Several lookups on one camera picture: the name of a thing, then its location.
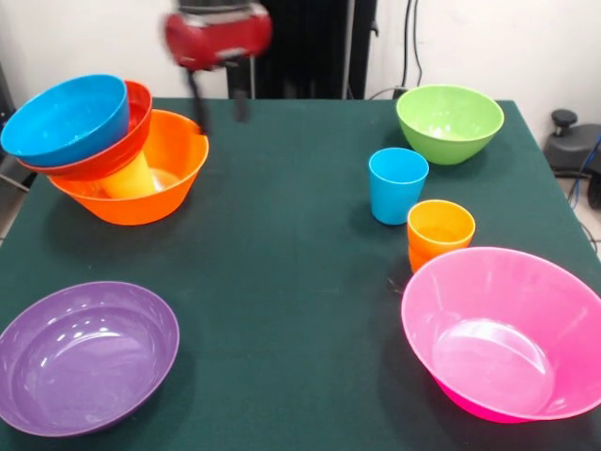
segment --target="purple bowl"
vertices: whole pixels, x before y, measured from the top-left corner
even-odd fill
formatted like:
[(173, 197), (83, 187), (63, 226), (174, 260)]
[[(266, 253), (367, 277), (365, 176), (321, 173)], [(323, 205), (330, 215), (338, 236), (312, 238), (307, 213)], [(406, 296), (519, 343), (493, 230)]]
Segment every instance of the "purple bowl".
[(57, 291), (0, 335), (0, 417), (44, 437), (106, 428), (159, 387), (178, 345), (176, 316), (147, 289), (93, 282)]

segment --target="cup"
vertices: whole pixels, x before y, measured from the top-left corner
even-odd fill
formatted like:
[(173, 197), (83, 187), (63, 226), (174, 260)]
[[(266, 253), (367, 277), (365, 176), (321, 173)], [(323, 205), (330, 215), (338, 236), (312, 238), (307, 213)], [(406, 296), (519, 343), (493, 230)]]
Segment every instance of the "cup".
[(372, 214), (387, 226), (407, 222), (428, 175), (428, 161), (407, 148), (384, 148), (369, 159)]
[(100, 186), (113, 199), (130, 199), (157, 193), (157, 187), (144, 151), (124, 168), (100, 180)]
[(425, 200), (408, 214), (408, 254), (416, 272), (432, 258), (468, 247), (476, 231), (469, 211), (448, 200)]

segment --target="green bowl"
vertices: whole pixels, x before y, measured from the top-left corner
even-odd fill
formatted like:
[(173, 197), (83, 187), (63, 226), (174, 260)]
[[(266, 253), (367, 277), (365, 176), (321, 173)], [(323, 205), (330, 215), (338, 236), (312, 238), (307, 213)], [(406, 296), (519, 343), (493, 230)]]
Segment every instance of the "green bowl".
[(401, 129), (431, 163), (458, 164), (478, 153), (498, 132), (504, 114), (495, 101), (461, 86), (411, 89), (396, 103)]

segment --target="dark green tablecloth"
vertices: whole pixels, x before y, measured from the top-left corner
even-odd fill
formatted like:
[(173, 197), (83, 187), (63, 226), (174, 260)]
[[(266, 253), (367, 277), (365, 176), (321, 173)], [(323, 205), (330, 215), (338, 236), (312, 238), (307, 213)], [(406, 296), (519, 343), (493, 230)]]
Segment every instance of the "dark green tablecloth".
[[(157, 100), (184, 115), (184, 100)], [(601, 412), (503, 426), (458, 409), (399, 323), (406, 230), (369, 213), (367, 159), (403, 146), (388, 101), (210, 104), (211, 151), (182, 208), (154, 225), (96, 219), (40, 179), (0, 249), (0, 327), (72, 284), (156, 291), (181, 327), (160, 391), (118, 426), (71, 440), (0, 425), (0, 449), (594, 450)], [(433, 167), (423, 198), (466, 206), (475, 245), (524, 249), (597, 291), (599, 263), (516, 106), (488, 148)]]

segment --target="plastic bowl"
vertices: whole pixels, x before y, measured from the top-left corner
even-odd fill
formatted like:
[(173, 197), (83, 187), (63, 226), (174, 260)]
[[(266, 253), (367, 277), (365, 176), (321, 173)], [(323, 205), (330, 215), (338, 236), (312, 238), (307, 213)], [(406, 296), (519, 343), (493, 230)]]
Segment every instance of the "plastic bowl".
[(556, 420), (601, 403), (601, 300), (542, 258), (490, 247), (437, 257), (409, 281), (401, 319), (444, 393), (478, 417)]
[(176, 316), (147, 289), (122, 282), (62, 289), (0, 336), (0, 416), (44, 437), (107, 428), (155, 392), (178, 346)]
[(396, 103), (405, 137), (431, 163), (458, 164), (482, 150), (501, 129), (495, 101), (461, 86), (411, 89)]
[(22, 106), (7, 122), (2, 148), (27, 164), (59, 166), (105, 150), (128, 131), (125, 82), (87, 75), (55, 86)]
[(127, 135), (109, 148), (76, 163), (62, 166), (33, 166), (19, 160), (27, 169), (71, 180), (96, 180), (114, 174), (130, 163), (142, 149), (150, 130), (152, 95), (139, 83), (126, 81), (130, 123)]
[(142, 151), (160, 191), (130, 199), (109, 198), (100, 182), (50, 182), (102, 220), (121, 226), (152, 223), (177, 209), (190, 191), (208, 156), (208, 139), (198, 126), (175, 113), (152, 110), (150, 133)]

